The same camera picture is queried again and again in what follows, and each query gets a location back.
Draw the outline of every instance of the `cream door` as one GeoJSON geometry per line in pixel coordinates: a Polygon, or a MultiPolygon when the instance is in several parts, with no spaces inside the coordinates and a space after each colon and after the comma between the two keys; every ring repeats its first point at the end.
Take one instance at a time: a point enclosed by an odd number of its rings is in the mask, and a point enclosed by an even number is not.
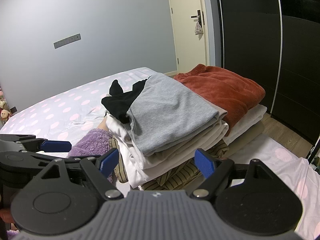
{"type": "Polygon", "coordinates": [[[201,0],[169,0],[169,3],[178,73],[188,72],[199,63],[206,65],[205,35],[195,35],[198,18],[191,18],[191,16],[197,16],[200,10],[202,27],[205,32],[201,0]]]}

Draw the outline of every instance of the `bed sheet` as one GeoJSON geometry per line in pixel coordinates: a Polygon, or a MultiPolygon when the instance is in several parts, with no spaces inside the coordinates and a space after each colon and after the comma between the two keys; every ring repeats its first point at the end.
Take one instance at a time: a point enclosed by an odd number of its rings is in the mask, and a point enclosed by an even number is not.
{"type": "Polygon", "coordinates": [[[66,140],[76,144],[97,127],[105,115],[101,99],[117,79],[124,92],[156,73],[142,67],[101,78],[45,99],[11,117],[1,134],[33,134],[37,138],[66,140]]]}
{"type": "Polygon", "coordinates": [[[229,157],[235,163],[262,160],[300,199],[303,214],[296,228],[302,239],[312,240],[320,234],[320,176],[304,158],[298,158],[265,134],[258,135],[229,157]]]}

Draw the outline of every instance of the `silver wardrobe trim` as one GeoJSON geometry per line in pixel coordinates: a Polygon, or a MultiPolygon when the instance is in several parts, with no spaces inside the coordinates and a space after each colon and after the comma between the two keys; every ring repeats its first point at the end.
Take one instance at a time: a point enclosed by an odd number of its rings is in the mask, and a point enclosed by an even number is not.
{"type": "Polygon", "coordinates": [[[276,95],[277,95],[277,90],[278,90],[278,84],[279,84],[279,77],[280,77],[280,70],[281,70],[281,60],[282,60],[282,42],[283,42],[283,31],[282,31],[282,11],[281,11],[281,3],[280,0],[278,0],[279,2],[279,12],[280,12],[280,33],[281,33],[281,40],[280,40],[280,59],[279,59],[279,70],[278,70],[278,78],[277,78],[277,85],[276,85],[276,91],[275,91],[275,95],[273,97],[273,102],[272,102],[272,106],[271,106],[271,111],[270,114],[272,114],[272,110],[273,110],[273,106],[275,104],[275,100],[276,100],[276,95]]]}
{"type": "Polygon", "coordinates": [[[223,68],[224,68],[224,64],[225,64],[225,55],[224,55],[224,29],[223,29],[223,17],[222,17],[222,4],[221,4],[221,0],[219,0],[220,3],[220,13],[221,13],[221,27],[222,27],[222,50],[223,50],[223,68]]]}

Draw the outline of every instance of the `blue gripper pad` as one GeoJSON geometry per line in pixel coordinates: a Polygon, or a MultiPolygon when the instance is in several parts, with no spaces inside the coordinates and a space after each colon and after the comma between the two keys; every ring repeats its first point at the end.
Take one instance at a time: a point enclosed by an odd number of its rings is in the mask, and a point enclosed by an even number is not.
{"type": "Polygon", "coordinates": [[[72,145],[68,141],[50,141],[45,140],[40,145],[40,150],[48,153],[61,153],[69,152],[72,148],[72,145]]]}
{"type": "Polygon", "coordinates": [[[116,149],[101,161],[100,172],[108,177],[119,162],[119,151],[116,149]]]}
{"type": "Polygon", "coordinates": [[[203,149],[197,149],[195,152],[195,165],[202,172],[204,177],[209,178],[215,171],[216,165],[203,149]]]}

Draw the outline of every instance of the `sliding wardrobe door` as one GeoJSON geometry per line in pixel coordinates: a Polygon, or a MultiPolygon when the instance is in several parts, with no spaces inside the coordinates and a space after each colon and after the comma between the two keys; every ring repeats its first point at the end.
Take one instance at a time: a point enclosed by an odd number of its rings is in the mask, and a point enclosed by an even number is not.
{"type": "Polygon", "coordinates": [[[272,114],[315,142],[320,133],[320,0],[281,0],[283,52],[272,114]]]}
{"type": "Polygon", "coordinates": [[[260,84],[271,110],[279,71],[281,27],[278,0],[221,1],[224,67],[260,84]]]}

